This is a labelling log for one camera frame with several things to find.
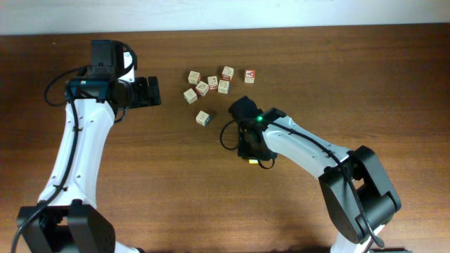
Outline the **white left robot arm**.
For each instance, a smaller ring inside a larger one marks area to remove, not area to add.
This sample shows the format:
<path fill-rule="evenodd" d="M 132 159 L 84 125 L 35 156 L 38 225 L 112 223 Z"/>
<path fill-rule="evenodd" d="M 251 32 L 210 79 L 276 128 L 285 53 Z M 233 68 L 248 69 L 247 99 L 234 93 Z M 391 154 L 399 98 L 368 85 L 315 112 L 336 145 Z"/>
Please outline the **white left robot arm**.
<path fill-rule="evenodd" d="M 69 70 L 65 128 L 51 176 L 34 206 L 21 207 L 18 230 L 31 252 L 141 252 L 119 242 L 97 210 L 98 172 L 110 129 L 130 109 L 161 104 L 157 77 L 136 77 L 138 58 L 127 44 L 93 40 L 91 62 Z"/>

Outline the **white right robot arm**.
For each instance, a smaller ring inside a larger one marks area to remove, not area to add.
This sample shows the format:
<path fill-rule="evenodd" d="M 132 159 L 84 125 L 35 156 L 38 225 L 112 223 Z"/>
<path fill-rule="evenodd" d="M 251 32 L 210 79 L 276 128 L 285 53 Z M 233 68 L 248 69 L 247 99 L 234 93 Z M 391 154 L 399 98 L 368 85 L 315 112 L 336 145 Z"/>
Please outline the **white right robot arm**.
<path fill-rule="evenodd" d="M 332 252 L 370 252 L 385 244 L 379 232 L 401 209 L 378 156 L 368 147 L 350 150 L 297 125 L 278 108 L 259 109 L 244 96 L 229 108 L 238 127 L 235 150 L 260 167 L 287 157 L 319 181 L 328 215 L 338 235 Z"/>

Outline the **blue number five block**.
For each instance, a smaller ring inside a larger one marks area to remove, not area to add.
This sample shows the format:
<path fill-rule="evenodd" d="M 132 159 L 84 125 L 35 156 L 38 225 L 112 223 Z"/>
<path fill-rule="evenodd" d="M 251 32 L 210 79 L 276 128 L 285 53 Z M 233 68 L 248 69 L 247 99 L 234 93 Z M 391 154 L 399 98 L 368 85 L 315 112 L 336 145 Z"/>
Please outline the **blue number five block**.
<path fill-rule="evenodd" d="M 210 115 L 201 110 L 197 114 L 195 120 L 196 120 L 197 123 L 199 123 L 200 125 L 205 127 L 210 121 Z"/>

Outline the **red letter A block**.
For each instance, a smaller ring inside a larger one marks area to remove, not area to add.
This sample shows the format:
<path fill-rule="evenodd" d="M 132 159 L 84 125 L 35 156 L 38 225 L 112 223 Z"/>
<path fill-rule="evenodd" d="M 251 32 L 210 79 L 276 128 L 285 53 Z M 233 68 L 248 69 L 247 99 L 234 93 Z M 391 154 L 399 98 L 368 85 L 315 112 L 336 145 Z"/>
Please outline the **red letter A block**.
<path fill-rule="evenodd" d="M 246 69 L 244 72 L 244 82 L 252 84 L 255 82 L 255 70 Z"/>

